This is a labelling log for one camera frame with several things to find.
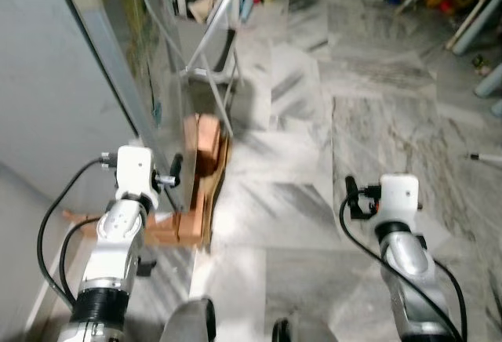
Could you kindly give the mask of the glossy fridge door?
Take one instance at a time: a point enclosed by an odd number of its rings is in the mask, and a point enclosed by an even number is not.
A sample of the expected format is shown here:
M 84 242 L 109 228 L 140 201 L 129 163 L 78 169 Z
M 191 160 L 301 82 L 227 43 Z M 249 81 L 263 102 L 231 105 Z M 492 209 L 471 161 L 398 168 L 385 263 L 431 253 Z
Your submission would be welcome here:
M 180 40 L 166 0 L 71 0 L 135 141 L 161 171 L 180 167 L 160 209 L 186 212 L 196 184 L 197 114 L 183 76 Z

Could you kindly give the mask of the reddish brown fridge stand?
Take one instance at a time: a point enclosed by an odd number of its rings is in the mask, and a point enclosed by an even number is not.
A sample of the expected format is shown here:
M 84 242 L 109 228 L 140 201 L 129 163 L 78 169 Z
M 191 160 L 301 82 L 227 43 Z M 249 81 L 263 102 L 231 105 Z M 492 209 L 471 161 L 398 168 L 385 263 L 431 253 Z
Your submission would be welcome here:
M 157 213 L 147 218 L 144 241 L 149 246 L 205 248 L 212 237 L 212 219 L 229 159 L 230 139 L 211 114 L 197 114 L 187 123 L 197 136 L 187 139 L 196 148 L 196 169 L 189 209 L 182 213 Z

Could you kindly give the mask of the grey fridge body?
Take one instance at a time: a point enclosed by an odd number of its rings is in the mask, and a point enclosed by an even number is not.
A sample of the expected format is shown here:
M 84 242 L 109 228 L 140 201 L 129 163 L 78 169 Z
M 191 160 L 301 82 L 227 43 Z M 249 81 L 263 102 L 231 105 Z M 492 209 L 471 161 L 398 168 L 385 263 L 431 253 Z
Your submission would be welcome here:
M 71 0 L 0 0 L 0 164 L 54 198 L 135 137 Z

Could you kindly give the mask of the small black floor object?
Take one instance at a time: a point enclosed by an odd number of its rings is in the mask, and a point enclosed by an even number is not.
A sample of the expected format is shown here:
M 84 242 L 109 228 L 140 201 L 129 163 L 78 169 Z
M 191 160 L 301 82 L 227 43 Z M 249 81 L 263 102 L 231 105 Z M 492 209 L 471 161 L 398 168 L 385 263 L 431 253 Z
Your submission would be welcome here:
M 153 270 L 157 267 L 157 263 L 157 260 L 144 260 L 143 257 L 140 257 L 137 260 L 136 276 L 141 278 L 151 277 Z

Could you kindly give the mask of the thin grey pole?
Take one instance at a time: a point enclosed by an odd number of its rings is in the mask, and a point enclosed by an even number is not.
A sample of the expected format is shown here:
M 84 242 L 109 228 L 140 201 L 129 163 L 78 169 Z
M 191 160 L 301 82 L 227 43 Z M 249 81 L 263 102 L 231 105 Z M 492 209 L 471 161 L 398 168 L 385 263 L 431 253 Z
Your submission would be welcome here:
M 467 158 L 469 158 L 470 160 L 475 160 L 475 162 L 502 163 L 502 156 L 491 155 L 490 153 L 471 152 L 467 153 Z

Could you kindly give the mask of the grey robot right leg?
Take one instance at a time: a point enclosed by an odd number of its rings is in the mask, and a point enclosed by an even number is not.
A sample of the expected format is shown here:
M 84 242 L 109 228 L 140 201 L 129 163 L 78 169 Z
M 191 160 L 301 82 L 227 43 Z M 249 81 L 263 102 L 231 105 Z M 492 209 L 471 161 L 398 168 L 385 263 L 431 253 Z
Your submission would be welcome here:
M 338 342 L 338 339 L 323 321 L 290 315 L 274 322 L 271 342 Z

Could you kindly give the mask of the grey robot leg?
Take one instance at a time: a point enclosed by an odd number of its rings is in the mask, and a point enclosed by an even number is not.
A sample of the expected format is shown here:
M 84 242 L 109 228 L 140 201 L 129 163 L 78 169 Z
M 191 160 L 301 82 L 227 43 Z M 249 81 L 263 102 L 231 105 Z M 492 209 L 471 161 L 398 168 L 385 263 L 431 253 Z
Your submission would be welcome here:
M 271 342 L 338 342 L 338 339 L 323 321 L 290 315 L 274 322 Z
M 214 342 L 216 312 L 209 298 L 191 299 L 176 307 L 166 321 L 160 342 Z

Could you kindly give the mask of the grey robot left leg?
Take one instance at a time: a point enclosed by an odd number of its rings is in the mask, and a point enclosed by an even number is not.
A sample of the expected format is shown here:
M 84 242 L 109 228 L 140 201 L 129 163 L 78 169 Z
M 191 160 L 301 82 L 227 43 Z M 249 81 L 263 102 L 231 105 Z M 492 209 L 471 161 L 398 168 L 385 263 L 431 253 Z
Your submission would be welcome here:
M 176 307 L 166 321 L 160 342 L 214 342 L 216 312 L 209 298 L 191 299 Z

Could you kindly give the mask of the silver metal folding rack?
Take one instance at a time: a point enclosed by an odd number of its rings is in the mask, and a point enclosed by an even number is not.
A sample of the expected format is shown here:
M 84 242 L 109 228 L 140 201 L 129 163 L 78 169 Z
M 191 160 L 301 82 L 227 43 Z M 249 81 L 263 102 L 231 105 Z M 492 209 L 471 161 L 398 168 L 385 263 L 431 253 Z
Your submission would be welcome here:
M 235 0 L 216 0 L 214 9 L 207 16 L 208 26 L 204 31 L 203 36 L 198 41 L 198 45 L 191 55 L 191 59 L 186 63 L 183 76 L 190 78 L 195 76 L 197 80 L 207 83 L 215 101 L 216 116 L 223 123 L 226 134 L 232 136 L 234 133 L 231 119 L 228 113 L 228 105 L 230 98 L 233 94 L 233 87 L 235 81 L 240 81 L 240 68 L 238 65 L 238 58 L 233 49 L 228 48 L 226 54 L 233 56 L 233 67 L 229 75 L 223 72 L 213 71 L 205 50 L 209 41 L 214 36 L 216 31 L 225 29 L 223 22 L 230 23 L 231 5 Z

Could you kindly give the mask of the grey-blue furniture leg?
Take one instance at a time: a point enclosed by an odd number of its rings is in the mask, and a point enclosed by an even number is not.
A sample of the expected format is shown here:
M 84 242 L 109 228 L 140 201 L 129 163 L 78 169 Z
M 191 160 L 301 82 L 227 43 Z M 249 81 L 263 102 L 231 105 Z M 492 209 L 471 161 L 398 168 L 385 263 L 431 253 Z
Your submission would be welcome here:
M 495 91 L 501 90 L 502 85 L 502 65 L 495 67 L 479 84 L 475 87 L 474 94 L 480 98 L 487 98 Z M 502 115 L 502 101 L 498 100 L 491 108 L 490 112 L 497 118 Z

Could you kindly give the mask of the beige table frame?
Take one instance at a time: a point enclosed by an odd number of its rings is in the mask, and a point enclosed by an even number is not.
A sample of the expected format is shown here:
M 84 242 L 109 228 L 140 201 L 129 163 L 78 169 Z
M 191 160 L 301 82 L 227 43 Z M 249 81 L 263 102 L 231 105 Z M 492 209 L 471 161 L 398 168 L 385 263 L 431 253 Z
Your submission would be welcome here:
M 458 56 L 463 55 L 484 28 L 499 2 L 500 0 L 479 0 L 458 30 L 449 38 L 445 48 Z

